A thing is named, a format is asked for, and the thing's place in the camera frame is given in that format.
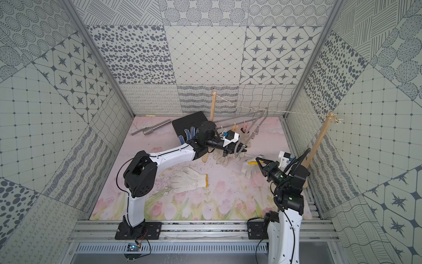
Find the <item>beige knit gloves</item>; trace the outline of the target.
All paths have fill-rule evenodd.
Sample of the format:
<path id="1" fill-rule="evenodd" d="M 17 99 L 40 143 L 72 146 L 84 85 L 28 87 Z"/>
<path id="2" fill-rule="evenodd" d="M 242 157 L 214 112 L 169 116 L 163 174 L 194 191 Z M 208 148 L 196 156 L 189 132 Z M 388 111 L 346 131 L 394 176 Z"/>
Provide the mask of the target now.
<path id="1" fill-rule="evenodd" d="M 251 147 L 251 141 L 247 141 L 249 138 L 249 132 L 246 132 L 246 128 L 241 128 L 240 132 L 240 142 L 247 146 L 247 148 Z"/>

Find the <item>grey clip hanger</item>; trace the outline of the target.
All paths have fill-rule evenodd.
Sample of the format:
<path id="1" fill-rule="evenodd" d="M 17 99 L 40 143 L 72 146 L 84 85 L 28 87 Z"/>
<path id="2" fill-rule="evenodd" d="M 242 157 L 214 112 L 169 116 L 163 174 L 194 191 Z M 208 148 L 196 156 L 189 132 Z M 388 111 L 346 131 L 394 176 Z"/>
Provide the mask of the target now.
<path id="1" fill-rule="evenodd" d="M 220 119 L 214 121 L 214 123 L 216 124 L 217 131 L 221 131 L 226 128 L 231 129 L 234 123 L 236 123 L 239 127 L 241 127 L 244 122 L 252 123 L 248 125 L 247 128 L 247 132 L 249 132 L 249 138 L 247 141 L 251 141 L 258 134 L 260 126 L 267 117 L 268 109 L 266 108 L 252 113 Z"/>

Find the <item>blue dotted glove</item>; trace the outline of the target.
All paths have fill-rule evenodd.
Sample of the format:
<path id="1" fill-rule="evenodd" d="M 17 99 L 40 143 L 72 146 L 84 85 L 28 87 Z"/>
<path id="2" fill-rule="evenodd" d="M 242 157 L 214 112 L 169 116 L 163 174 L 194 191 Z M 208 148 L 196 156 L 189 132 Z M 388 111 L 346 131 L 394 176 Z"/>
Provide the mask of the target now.
<path id="1" fill-rule="evenodd" d="M 182 133 L 182 135 L 178 136 L 178 139 L 181 145 L 194 139 L 197 133 L 198 133 L 198 129 L 195 128 L 194 126 L 192 126 L 190 129 L 184 129 L 184 132 Z"/>
<path id="2" fill-rule="evenodd" d="M 170 178 L 170 187 L 174 193 L 206 188 L 208 187 L 208 175 L 201 174 L 190 167 L 183 167 L 182 170 L 174 171 Z"/>

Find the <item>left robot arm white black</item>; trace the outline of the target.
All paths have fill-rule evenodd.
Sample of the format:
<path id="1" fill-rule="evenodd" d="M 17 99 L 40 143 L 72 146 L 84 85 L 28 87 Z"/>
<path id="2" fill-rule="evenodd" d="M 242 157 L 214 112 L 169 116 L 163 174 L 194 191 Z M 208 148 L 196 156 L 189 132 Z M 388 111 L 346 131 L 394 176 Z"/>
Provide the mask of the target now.
<path id="1" fill-rule="evenodd" d="M 214 122 L 205 121 L 181 146 L 152 154 L 140 151 L 126 161 L 127 168 L 118 171 L 124 179 L 125 188 L 121 191 L 128 195 L 126 215 L 118 234 L 126 230 L 134 237 L 144 231 L 146 195 L 152 191 L 156 176 L 180 163 L 200 159 L 213 150 L 221 150 L 225 157 L 246 152 L 247 145 L 241 142 L 238 133 L 231 130 L 219 133 Z"/>

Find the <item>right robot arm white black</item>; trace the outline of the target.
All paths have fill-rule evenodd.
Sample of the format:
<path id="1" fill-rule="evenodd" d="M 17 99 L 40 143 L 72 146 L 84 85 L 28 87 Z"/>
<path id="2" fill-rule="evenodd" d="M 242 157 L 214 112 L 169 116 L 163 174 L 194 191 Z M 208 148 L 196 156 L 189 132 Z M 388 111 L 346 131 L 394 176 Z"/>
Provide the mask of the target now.
<path id="1" fill-rule="evenodd" d="M 257 165 L 267 181 L 275 185 L 273 200 L 278 212 L 264 217 L 263 228 L 268 234 L 269 264 L 298 264 L 300 262 L 300 228 L 305 209 L 303 186 L 309 170 L 302 165 L 310 149 L 281 169 L 278 161 L 257 157 Z"/>

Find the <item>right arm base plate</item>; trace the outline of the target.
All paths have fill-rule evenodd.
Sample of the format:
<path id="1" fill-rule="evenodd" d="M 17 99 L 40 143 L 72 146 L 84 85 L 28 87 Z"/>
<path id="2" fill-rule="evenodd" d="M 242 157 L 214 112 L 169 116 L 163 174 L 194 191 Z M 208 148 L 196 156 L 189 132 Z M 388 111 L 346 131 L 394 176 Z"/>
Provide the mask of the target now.
<path id="1" fill-rule="evenodd" d="M 267 230 L 264 228 L 264 221 L 262 218 L 247 221 L 246 225 L 249 240 L 268 239 L 268 233 Z"/>

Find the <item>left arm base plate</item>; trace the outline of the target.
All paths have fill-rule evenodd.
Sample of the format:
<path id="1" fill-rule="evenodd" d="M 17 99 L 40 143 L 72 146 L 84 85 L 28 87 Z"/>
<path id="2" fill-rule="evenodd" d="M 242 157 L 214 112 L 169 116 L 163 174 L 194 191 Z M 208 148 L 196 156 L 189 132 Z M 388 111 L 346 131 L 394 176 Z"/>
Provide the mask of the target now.
<path id="1" fill-rule="evenodd" d="M 115 240 L 158 240 L 162 222 L 144 222 L 136 227 L 130 227 L 125 221 L 120 222 L 115 234 Z"/>

